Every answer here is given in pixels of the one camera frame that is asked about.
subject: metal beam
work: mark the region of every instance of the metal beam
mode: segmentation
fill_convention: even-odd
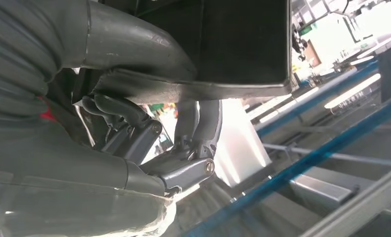
[[[382,106],[380,110],[374,112],[370,116],[357,123],[355,126],[350,127],[347,131],[338,137],[335,137],[328,143],[324,144],[316,151],[311,152],[303,159],[284,169],[275,175],[271,180],[250,191],[248,194],[246,194],[246,196],[240,197],[231,205],[228,205],[225,208],[219,210],[184,236],[206,236],[209,231],[213,230],[235,214],[239,213],[247,207],[256,204],[271,193],[286,186],[290,180],[296,178],[299,174],[302,174],[310,168],[322,163],[331,154],[345,148],[350,143],[356,141],[389,119],[391,119],[391,100]]]
[[[391,205],[391,172],[310,228],[301,237],[348,237]]]
[[[328,99],[333,94],[341,92],[346,87],[352,86],[357,82],[367,78],[372,73],[374,73],[377,68],[377,63],[371,62],[367,67],[363,68],[359,72],[357,72],[356,69],[353,69],[345,72],[339,77],[332,79],[330,82],[320,87],[319,90],[314,94],[296,103],[287,110],[279,113],[277,116],[271,118],[267,122],[256,125],[255,129],[257,130],[258,136],[263,137],[264,135],[271,133],[275,129],[296,118],[301,113]]]
[[[274,150],[280,150],[280,151],[288,151],[288,152],[294,152],[298,154],[304,154],[308,155],[313,150],[305,149],[305,148],[299,148],[299,147],[287,147],[287,146],[281,146],[281,145],[274,145],[274,144],[262,144],[265,148],[270,148]],[[371,164],[379,164],[379,165],[387,165],[391,166],[391,159],[380,159],[380,158],[373,158],[373,157],[361,157],[361,156],[353,156],[353,155],[347,155],[347,154],[340,154],[340,153],[332,153],[329,158],[335,158],[335,159],[343,159],[343,160],[349,160],[349,161],[357,161],[357,162],[363,162],[363,163],[371,163]]]

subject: screw head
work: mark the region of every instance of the screw head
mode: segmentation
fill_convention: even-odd
[[[160,125],[158,125],[158,124],[155,124],[155,125],[153,126],[153,131],[154,131],[155,133],[160,133],[160,132],[162,131],[162,126],[160,126]]]
[[[206,163],[206,173],[212,174],[214,172],[214,162],[208,161]]]

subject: white panel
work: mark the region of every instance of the white panel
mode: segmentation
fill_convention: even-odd
[[[239,99],[223,100],[217,175],[235,186],[271,163]]]

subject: blue rail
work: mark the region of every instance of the blue rail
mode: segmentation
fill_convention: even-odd
[[[198,226],[192,229],[190,232],[188,232],[185,236],[207,236],[209,231],[213,230],[233,215],[239,213],[241,210],[249,206],[252,206],[271,193],[287,185],[290,180],[296,178],[299,174],[302,174],[308,169],[323,162],[331,154],[345,148],[350,143],[354,142],[358,138],[367,134],[389,119],[391,119],[391,100],[380,110],[363,119],[356,126],[349,128],[338,137],[332,139],[332,141],[324,144],[316,151],[311,152],[309,155],[297,161],[292,166],[281,171],[271,180],[265,182],[260,187],[246,194],[246,196],[240,197],[231,205],[219,210],[207,218],[204,222],[200,223]]]
[[[341,92],[341,90],[345,89],[346,87],[355,85],[356,83],[370,76],[377,69],[378,69],[377,63],[371,61],[370,63],[367,64],[366,67],[362,68],[360,71],[356,72],[354,75],[348,77],[347,79],[341,81],[340,83],[331,85],[328,88],[325,88],[326,85],[324,85],[314,95],[311,95],[309,98],[305,99],[304,101],[294,105],[293,108],[290,108],[288,111],[285,111],[281,113],[281,115],[276,116],[270,121],[268,121],[266,126],[257,130],[258,136],[261,138],[271,133],[275,129],[279,128],[280,126],[296,118],[298,115],[304,113],[305,111],[316,106],[320,102],[326,100],[333,94],[337,92]]]

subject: green object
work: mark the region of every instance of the green object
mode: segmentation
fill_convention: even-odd
[[[149,105],[150,111],[158,111],[163,108],[163,104],[154,104],[154,105]]]
[[[313,30],[312,25],[307,26],[303,30],[300,31],[300,35],[304,36],[305,34],[309,33],[312,30]]]

